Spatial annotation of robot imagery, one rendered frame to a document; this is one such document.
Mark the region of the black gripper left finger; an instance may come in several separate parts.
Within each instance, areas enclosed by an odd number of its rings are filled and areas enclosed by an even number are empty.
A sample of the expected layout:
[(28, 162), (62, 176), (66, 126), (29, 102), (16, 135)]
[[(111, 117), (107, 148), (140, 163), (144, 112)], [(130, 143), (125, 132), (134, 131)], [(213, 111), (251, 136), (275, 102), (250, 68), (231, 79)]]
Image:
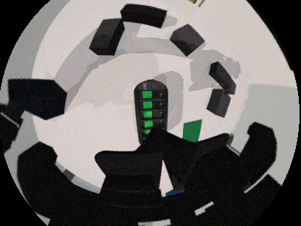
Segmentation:
[(154, 127), (135, 151), (100, 151), (94, 159), (105, 175), (153, 175), (156, 189), (159, 189), (163, 150), (159, 149)]

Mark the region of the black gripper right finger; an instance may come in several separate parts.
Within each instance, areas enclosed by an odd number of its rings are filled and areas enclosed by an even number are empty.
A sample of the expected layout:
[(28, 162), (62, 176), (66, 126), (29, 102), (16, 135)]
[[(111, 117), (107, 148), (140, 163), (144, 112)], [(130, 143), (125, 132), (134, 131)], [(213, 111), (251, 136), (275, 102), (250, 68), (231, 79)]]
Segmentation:
[(228, 143), (229, 134), (223, 133), (197, 143), (156, 127), (159, 149), (163, 150), (163, 162), (175, 192), (183, 190), (183, 184), (201, 155), (208, 154)]

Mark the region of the flat green panel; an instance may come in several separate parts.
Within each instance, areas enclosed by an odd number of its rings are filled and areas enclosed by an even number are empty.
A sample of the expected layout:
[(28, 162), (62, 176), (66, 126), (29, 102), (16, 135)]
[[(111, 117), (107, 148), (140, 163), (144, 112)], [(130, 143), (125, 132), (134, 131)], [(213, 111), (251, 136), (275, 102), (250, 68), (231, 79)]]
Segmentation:
[(201, 131), (201, 119), (192, 122), (184, 123), (182, 139), (189, 140), (190, 142), (198, 142), (198, 136)]

